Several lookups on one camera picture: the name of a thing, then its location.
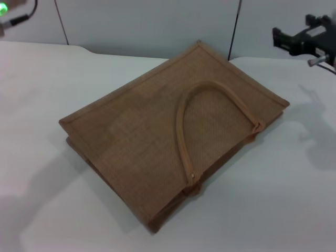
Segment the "dark vertical wall strip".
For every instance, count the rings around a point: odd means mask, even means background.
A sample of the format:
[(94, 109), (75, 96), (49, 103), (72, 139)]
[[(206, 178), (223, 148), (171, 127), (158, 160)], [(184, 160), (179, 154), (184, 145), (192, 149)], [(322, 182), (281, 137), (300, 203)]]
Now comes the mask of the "dark vertical wall strip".
[(232, 38), (231, 38), (231, 42), (230, 42), (230, 47), (229, 47), (229, 52), (228, 52), (227, 60), (230, 60), (230, 57), (232, 55), (232, 48), (233, 48), (233, 44), (234, 44), (234, 39), (235, 39), (235, 34), (236, 34), (236, 28), (237, 28), (237, 24), (238, 24), (238, 20), (239, 20), (239, 16), (240, 16), (240, 11), (241, 11), (241, 7), (242, 7), (242, 1), (243, 0), (239, 0), (238, 1), (238, 8), (237, 8), (237, 12), (236, 12), (234, 29), (233, 29), (233, 33), (232, 33)]

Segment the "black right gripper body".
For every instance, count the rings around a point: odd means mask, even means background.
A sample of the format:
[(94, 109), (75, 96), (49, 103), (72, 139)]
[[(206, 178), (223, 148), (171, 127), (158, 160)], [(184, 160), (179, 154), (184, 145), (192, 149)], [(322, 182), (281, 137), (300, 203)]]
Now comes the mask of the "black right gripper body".
[(334, 24), (310, 26), (293, 38), (295, 49), (292, 55), (326, 56), (327, 62), (334, 62), (336, 59), (336, 25)]

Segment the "brown jute handbag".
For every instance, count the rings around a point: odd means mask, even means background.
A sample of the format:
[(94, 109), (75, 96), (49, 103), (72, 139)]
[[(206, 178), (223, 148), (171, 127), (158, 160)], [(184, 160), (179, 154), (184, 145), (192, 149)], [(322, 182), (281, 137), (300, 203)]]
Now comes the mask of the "brown jute handbag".
[(288, 106), (198, 41), (59, 124), (68, 144), (156, 233)]

